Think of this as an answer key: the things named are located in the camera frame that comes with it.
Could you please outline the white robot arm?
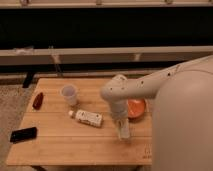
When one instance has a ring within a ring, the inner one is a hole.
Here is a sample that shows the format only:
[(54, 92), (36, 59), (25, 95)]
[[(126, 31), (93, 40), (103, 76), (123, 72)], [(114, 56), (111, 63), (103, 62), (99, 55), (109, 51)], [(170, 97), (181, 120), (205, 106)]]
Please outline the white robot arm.
[(100, 91), (119, 136), (130, 136), (127, 101), (152, 98), (152, 171), (213, 171), (213, 55), (130, 80), (117, 75)]

